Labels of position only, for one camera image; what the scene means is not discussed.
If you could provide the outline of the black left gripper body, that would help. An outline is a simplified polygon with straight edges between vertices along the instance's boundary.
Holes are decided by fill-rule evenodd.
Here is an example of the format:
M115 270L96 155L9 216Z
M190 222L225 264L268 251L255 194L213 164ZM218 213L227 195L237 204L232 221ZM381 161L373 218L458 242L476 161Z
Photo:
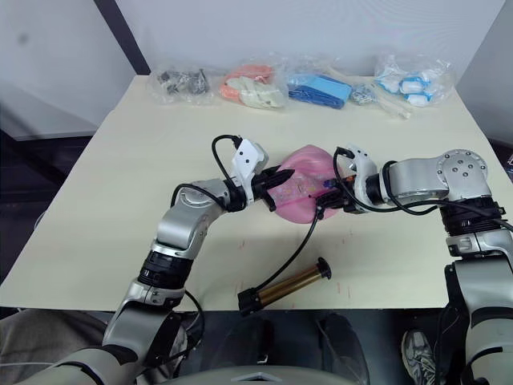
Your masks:
M268 193L267 186L268 172L264 169L260 174L255 175L252 179L252 194L254 201L265 202L265 194Z

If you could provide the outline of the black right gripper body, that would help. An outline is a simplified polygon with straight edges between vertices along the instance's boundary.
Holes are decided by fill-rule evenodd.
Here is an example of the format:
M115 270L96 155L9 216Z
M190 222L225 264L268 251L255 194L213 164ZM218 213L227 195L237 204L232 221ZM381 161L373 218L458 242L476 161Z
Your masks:
M347 176L341 179L341 193L343 196L344 203L342 208L345 213L352 214L363 214L366 213L365 209L362 208L355 200L356 197L354 191L355 176Z

